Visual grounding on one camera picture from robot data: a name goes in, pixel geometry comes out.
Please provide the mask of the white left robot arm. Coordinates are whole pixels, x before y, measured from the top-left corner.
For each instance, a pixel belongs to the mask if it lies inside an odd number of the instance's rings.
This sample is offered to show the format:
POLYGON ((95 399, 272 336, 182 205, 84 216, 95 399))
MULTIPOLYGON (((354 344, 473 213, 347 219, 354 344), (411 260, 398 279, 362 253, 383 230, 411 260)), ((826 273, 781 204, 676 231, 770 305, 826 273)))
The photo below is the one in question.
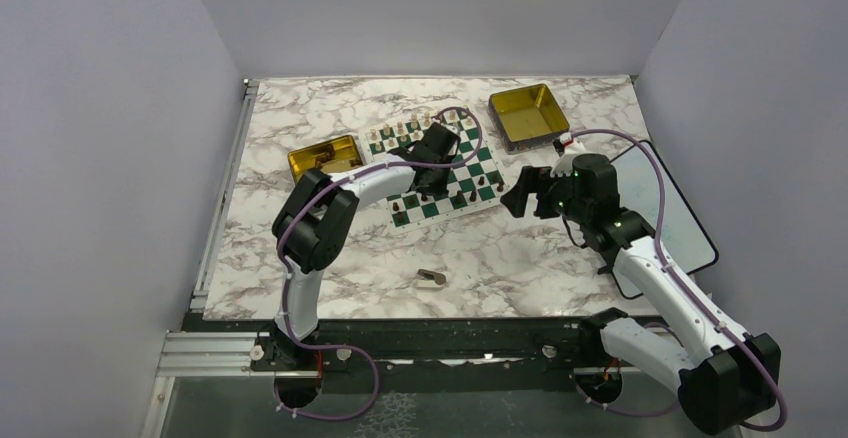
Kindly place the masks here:
POLYGON ((404 193, 446 195, 459 142, 449 128, 433 124, 421 139, 353 171, 312 168, 301 176, 272 225, 286 269, 275 317, 283 333, 275 351, 285 365, 298 369, 313 359, 315 344, 308 335, 318 327, 323 273, 341 253, 357 211, 404 193))

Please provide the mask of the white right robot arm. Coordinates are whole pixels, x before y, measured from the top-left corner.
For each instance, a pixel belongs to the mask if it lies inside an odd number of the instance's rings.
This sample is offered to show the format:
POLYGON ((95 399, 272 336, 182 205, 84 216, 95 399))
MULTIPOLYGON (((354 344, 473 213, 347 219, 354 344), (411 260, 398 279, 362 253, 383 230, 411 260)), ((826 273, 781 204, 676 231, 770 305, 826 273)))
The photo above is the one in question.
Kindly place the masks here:
POLYGON ((601 255, 603 272, 634 284, 676 333, 669 342, 617 308, 583 319, 577 351, 587 363, 623 360, 677 396, 701 432, 716 435, 782 404, 781 350, 768 334, 751 335, 720 310, 671 261, 659 234, 620 203, 616 168, 600 154, 580 154, 572 170, 525 166, 501 202, 519 218, 535 196, 534 216, 579 226, 601 255))

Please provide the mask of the green white chess board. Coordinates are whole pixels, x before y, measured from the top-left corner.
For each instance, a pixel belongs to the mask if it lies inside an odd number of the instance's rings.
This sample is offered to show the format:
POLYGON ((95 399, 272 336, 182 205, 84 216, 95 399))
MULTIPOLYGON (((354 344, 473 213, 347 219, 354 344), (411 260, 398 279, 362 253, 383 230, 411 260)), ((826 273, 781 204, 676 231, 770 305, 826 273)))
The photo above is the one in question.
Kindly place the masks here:
MULTIPOLYGON (((456 162, 462 161, 463 166, 452 168, 449 170, 448 176, 448 193, 441 198, 426 197, 419 193, 407 192, 403 194, 391 195, 381 202, 384 208, 382 212, 383 221, 386 224, 387 230, 392 235, 401 235, 414 230, 423 229, 438 223, 446 222, 455 218, 480 212, 499 204, 500 197, 507 191, 505 180, 501 174, 500 162, 493 155, 492 150, 486 143, 485 133, 480 130, 480 140, 475 148, 470 152, 460 153, 458 146, 456 147, 456 162), (497 186, 491 186, 487 175, 491 172, 498 171, 504 183, 504 191, 498 192, 497 186), (480 187, 477 182, 480 176, 486 177, 486 184, 480 187), (472 190, 477 190, 477 200, 469 201, 469 195, 472 190), (462 190, 466 200, 466 205, 462 208, 455 209, 452 205, 451 198, 462 190), (418 198, 419 205, 414 208, 407 208, 405 198, 415 195, 418 198), (406 212, 408 223, 402 226, 397 226, 395 215, 392 211, 392 204, 397 202, 400 206, 399 212, 406 212)), ((372 157, 360 145, 363 157, 366 162, 370 163, 377 159, 385 157, 386 153, 372 157)))

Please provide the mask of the light wooden chess pieces row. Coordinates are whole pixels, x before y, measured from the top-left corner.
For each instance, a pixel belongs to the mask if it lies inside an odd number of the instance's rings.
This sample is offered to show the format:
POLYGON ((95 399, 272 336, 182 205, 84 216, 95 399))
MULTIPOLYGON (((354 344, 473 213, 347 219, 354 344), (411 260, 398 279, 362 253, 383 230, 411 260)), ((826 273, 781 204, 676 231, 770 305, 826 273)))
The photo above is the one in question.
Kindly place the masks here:
POLYGON ((481 138, 477 122, 469 116, 469 110, 463 108, 439 115, 422 112, 404 120, 366 126, 358 132, 359 144, 370 156, 375 157, 397 147, 409 147, 413 142, 421 140, 433 124, 444 126, 459 137, 460 153, 472 151, 481 138))

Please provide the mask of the gold tin with dark pieces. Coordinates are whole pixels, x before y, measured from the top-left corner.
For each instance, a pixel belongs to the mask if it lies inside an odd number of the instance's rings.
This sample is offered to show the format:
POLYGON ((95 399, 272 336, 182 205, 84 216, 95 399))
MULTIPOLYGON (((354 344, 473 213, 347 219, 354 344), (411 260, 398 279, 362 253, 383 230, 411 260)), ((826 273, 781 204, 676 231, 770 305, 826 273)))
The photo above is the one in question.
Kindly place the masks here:
POLYGON ((331 174, 350 171, 364 164, 356 139, 350 134, 292 151, 287 158, 295 183, 312 168, 331 174))

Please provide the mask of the dark chess pieces in tin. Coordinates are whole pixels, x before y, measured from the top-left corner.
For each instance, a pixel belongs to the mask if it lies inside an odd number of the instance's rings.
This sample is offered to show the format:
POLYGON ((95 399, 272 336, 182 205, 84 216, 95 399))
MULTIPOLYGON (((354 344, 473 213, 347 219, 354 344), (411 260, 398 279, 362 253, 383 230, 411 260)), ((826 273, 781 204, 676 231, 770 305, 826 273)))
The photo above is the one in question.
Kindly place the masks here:
POLYGON ((316 154, 313 157, 312 167, 321 169, 325 163, 330 162, 332 159, 333 155, 328 152, 316 154))

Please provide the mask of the empty gold tin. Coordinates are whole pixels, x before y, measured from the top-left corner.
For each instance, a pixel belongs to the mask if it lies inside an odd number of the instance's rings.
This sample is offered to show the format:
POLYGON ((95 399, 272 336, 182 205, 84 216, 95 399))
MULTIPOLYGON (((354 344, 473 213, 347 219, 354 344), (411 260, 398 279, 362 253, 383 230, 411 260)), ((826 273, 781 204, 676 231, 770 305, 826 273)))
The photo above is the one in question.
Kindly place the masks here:
POLYGON ((508 154, 544 147, 570 131, 565 113, 543 83, 492 94, 488 114, 508 154))

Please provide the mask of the white tablet with black frame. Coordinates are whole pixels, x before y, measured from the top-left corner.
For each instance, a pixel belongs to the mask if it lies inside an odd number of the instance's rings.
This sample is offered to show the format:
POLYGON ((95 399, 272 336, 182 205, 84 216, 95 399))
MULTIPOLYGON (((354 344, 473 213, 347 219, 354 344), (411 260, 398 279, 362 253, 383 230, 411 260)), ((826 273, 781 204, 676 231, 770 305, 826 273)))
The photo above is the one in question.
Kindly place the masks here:
POLYGON ((621 205, 651 226, 663 215, 662 245, 686 274, 718 262, 718 249, 650 141, 628 148, 611 163, 617 171, 621 205))

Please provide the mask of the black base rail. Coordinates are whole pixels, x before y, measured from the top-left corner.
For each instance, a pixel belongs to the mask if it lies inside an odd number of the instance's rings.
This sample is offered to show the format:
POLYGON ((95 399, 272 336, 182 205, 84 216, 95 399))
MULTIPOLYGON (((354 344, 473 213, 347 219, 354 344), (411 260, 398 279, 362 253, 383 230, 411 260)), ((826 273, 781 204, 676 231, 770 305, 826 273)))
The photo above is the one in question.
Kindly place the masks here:
POLYGON ((270 372, 290 387, 327 393, 441 393, 577 388, 602 400, 615 393, 667 393, 627 362, 580 349, 578 318, 329 319, 304 350, 273 325, 249 351, 254 372, 270 372))

